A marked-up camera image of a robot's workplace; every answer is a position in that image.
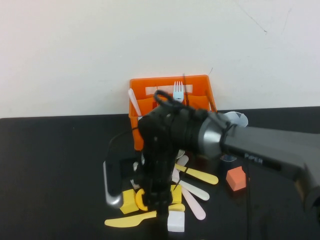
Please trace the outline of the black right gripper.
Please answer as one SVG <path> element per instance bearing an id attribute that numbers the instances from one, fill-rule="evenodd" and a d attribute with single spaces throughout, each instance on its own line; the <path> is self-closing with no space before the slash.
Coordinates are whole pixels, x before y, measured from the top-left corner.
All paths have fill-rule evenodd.
<path id="1" fill-rule="evenodd" d="M 176 151 L 144 149 L 142 154 L 144 157 L 142 166 L 144 205 L 149 211 L 156 210 L 157 218 L 166 219 L 169 216 L 169 206 L 173 201 L 170 187 Z"/>

